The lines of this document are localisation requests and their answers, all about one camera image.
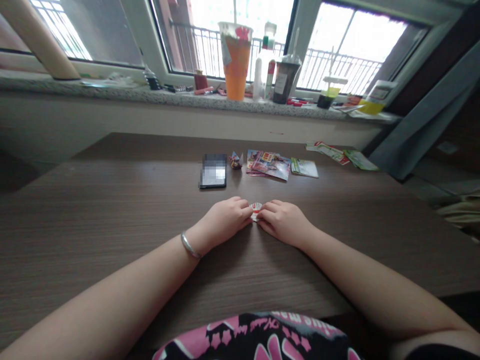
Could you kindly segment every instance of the glass pane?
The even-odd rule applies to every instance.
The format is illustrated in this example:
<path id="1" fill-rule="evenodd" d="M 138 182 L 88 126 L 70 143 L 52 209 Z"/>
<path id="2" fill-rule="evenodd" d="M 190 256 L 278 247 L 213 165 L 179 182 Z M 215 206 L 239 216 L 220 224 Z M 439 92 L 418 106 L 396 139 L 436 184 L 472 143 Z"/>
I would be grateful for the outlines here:
<path id="1" fill-rule="evenodd" d="M 377 80 L 391 80 L 426 34 L 423 26 L 384 14 L 322 3 L 298 87 L 326 90 L 331 75 L 348 79 L 342 93 L 363 95 Z"/>
<path id="2" fill-rule="evenodd" d="M 0 14 L 0 49 L 30 52 L 30 49 L 24 44 L 2 14 Z"/>
<path id="3" fill-rule="evenodd" d="M 277 25 L 274 52 L 284 53 L 294 0 L 236 0 L 237 22 L 253 29 L 247 81 L 261 49 L 266 22 Z M 224 78 L 218 23 L 234 21 L 232 0 L 155 0 L 159 28 L 170 68 L 193 73 L 201 69 Z"/>
<path id="4" fill-rule="evenodd" d="M 30 0 L 30 3 L 68 57 L 142 66 L 142 58 L 120 0 Z M 11 42 L 14 36 L 10 36 L 9 30 L 13 30 L 4 22 L 1 18 L 0 46 L 28 51 L 23 42 L 15 48 L 14 44 L 6 41 Z"/>

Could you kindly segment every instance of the gray curtain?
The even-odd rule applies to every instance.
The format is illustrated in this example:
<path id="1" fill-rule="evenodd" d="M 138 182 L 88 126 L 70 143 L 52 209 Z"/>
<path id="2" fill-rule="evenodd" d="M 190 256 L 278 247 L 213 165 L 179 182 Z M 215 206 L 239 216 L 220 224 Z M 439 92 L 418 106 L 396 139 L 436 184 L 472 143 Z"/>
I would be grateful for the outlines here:
<path id="1" fill-rule="evenodd" d="M 405 116 L 369 159 L 402 180 L 435 143 L 480 79 L 480 41 Z"/>

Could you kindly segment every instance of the bangle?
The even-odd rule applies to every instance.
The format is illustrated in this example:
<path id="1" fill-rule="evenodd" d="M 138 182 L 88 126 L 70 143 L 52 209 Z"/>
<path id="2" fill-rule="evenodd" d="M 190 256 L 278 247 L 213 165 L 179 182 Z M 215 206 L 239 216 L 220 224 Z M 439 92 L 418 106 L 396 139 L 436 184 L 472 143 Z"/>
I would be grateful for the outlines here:
<path id="1" fill-rule="evenodd" d="M 185 230 L 181 233 L 181 243 L 185 247 L 185 249 L 188 250 L 188 252 L 195 258 L 195 259 L 201 259 L 202 255 L 200 255 L 198 252 L 194 250 L 194 248 L 189 244 L 187 238 L 185 237 Z"/>

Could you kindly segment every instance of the granite window sill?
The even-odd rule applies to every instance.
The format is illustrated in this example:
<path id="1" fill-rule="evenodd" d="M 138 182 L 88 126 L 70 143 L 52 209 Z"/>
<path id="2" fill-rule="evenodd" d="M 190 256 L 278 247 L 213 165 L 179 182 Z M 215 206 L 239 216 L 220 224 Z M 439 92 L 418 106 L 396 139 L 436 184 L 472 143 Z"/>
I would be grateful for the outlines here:
<path id="1" fill-rule="evenodd" d="M 350 123 L 392 125 L 400 119 L 399 117 L 394 119 L 354 118 L 336 110 L 325 110 L 316 106 L 294 107 L 291 105 L 276 104 L 272 101 L 253 102 L 250 98 L 245 98 L 244 101 L 231 101 L 228 100 L 226 96 L 218 94 L 175 94 L 166 90 L 152 91 L 148 86 L 140 86 L 136 88 L 87 87 L 68 81 L 55 81 L 49 75 L 19 73 L 5 70 L 0 73 L 0 90 L 161 104 L 189 108 L 238 111 Z"/>

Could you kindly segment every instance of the white wall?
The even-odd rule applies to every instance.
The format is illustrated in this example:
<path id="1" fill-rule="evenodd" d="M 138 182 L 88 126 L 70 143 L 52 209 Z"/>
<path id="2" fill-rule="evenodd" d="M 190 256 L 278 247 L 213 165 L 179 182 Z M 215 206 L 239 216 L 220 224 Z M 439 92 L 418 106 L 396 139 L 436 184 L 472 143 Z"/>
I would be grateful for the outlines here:
<path id="1" fill-rule="evenodd" d="M 110 132 L 353 146 L 382 125 L 38 94 L 0 94 L 0 148 L 41 172 Z"/>

